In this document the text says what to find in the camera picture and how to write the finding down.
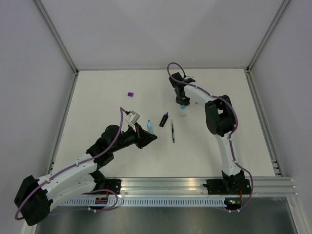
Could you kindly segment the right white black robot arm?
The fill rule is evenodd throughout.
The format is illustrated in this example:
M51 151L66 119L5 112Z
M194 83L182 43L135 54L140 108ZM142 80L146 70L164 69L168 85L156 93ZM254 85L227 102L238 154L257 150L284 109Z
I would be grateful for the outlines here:
M177 104L187 106L193 99L204 105L206 125L217 140L222 159L222 184L216 186L216 191L224 190L226 194L236 194L245 181L245 175L233 158L235 150L231 133L235 130L237 121L229 97L208 94L193 78L182 77L179 72L170 75L169 81L176 93Z

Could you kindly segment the blue marker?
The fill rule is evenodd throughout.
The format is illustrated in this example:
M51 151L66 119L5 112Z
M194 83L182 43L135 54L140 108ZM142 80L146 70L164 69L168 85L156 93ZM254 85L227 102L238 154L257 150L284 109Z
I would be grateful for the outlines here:
M153 124L152 124L152 122L150 120L148 120L148 123L147 123L147 131L150 134L154 134Z

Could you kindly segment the green pen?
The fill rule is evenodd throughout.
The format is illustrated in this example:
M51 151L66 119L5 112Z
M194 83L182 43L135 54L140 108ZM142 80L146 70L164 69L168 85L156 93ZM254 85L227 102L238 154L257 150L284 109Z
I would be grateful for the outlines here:
M175 131L174 131L174 120L171 119L170 121L170 126L171 126L171 133L172 133L172 142L173 144L175 143Z

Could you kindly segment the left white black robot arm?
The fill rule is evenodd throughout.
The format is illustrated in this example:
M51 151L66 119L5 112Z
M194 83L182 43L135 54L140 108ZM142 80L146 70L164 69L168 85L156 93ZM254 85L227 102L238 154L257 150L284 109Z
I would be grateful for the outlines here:
M108 126L86 153L65 168L39 178L26 177L14 199L18 208L15 219L33 226L66 200L89 192L101 194L106 178L100 169L114 159L114 152L131 145L142 149L156 139L137 123L125 132L117 125Z

